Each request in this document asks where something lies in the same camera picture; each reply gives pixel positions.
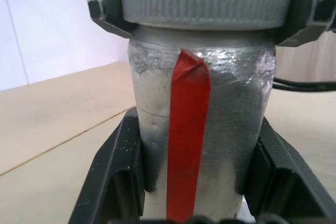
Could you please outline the grey jar with red tape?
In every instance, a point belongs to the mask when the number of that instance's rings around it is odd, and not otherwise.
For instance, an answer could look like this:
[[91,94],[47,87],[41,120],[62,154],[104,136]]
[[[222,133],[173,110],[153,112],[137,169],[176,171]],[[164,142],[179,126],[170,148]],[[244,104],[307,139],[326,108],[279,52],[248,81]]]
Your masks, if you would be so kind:
[[134,31],[128,56],[143,146],[144,219],[166,218],[171,81],[183,49],[205,61],[211,79],[193,213],[234,218],[272,88],[275,45],[264,30]]

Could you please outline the grey ribbed jar lid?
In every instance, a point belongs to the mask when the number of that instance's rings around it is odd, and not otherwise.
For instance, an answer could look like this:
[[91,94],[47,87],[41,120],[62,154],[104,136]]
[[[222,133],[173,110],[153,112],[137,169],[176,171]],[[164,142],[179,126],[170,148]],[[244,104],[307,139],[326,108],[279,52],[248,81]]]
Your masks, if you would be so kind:
[[285,23],[291,0],[122,0],[130,23],[191,30],[264,30]]

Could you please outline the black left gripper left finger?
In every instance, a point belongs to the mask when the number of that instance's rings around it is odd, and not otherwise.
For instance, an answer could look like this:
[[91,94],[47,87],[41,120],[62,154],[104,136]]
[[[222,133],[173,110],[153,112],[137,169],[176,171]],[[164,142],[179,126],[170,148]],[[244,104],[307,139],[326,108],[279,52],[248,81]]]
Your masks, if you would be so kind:
[[144,198],[138,114],[130,108],[95,154],[68,224],[136,224]]

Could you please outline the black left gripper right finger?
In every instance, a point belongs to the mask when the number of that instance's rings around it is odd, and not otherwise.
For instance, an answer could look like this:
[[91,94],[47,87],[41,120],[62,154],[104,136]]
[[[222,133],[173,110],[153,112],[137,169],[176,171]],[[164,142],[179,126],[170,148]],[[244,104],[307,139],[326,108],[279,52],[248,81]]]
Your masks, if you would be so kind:
[[237,119],[237,137],[237,192],[255,218],[247,224],[336,224],[336,202],[267,120]]

